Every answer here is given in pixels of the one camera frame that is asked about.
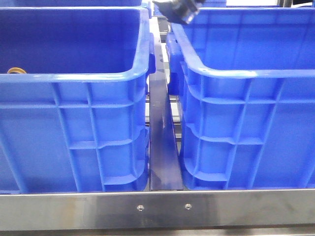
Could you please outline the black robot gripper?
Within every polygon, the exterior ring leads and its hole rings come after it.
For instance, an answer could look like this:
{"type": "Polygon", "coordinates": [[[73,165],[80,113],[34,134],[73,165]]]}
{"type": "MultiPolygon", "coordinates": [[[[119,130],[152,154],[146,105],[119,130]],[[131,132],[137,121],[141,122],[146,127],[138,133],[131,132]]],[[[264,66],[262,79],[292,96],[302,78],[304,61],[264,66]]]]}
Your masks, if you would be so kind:
{"type": "Polygon", "coordinates": [[[204,5],[204,0],[153,0],[168,22],[189,24],[204,5]]]}

